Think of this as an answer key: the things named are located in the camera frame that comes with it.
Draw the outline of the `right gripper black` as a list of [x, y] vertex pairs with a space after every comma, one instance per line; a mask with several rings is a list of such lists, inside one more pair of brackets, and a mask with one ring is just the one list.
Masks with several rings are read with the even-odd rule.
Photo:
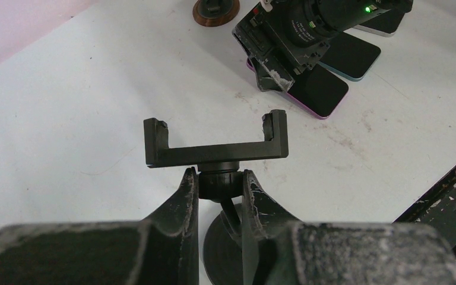
[[312, 70], [330, 48], [329, 39], [313, 39], [311, 45], [301, 46], [287, 22], [289, 9], [303, 1], [272, 2], [267, 12], [258, 3], [237, 23], [232, 35], [249, 57], [260, 91], [288, 92], [295, 83], [290, 74]]

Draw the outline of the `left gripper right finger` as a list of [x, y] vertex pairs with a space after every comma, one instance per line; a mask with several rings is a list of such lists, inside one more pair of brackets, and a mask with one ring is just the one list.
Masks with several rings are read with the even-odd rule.
[[244, 171], [244, 284], [456, 284], [447, 241], [418, 223], [305, 222]]

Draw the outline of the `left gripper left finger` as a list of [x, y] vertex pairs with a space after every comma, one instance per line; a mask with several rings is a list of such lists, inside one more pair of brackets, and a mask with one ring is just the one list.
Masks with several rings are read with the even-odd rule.
[[198, 284], [198, 175], [142, 220], [0, 229], [0, 284]]

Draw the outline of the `black phone pink case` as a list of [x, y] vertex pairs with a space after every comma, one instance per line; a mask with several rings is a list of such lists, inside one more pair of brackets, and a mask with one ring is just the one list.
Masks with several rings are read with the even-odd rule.
[[283, 91], [269, 75], [257, 77], [256, 85], [262, 92], [281, 94], [318, 119], [329, 118], [349, 90], [346, 82], [319, 65], [298, 76], [289, 91]]

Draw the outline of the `small teal phone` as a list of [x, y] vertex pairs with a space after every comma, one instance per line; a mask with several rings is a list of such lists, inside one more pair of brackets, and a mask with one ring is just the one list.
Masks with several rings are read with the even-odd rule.
[[381, 49], [342, 32], [330, 41], [330, 48], [319, 64], [350, 81], [362, 80], [379, 58]]

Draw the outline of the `black phone stand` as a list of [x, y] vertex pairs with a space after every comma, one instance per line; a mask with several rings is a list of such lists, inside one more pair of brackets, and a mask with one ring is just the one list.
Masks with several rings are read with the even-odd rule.
[[263, 116], [264, 140], [170, 148], [166, 122], [144, 121], [149, 168], [183, 166], [178, 189], [141, 220], [129, 284], [198, 284], [203, 260], [213, 284], [266, 284], [279, 258], [276, 237], [295, 219], [240, 162], [285, 158], [287, 116]]

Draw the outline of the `black smartphone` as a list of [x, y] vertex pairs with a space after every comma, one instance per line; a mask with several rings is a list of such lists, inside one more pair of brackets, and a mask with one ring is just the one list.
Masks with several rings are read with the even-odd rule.
[[383, 37], [392, 37], [399, 28], [404, 16], [404, 12], [394, 9], [354, 28]]

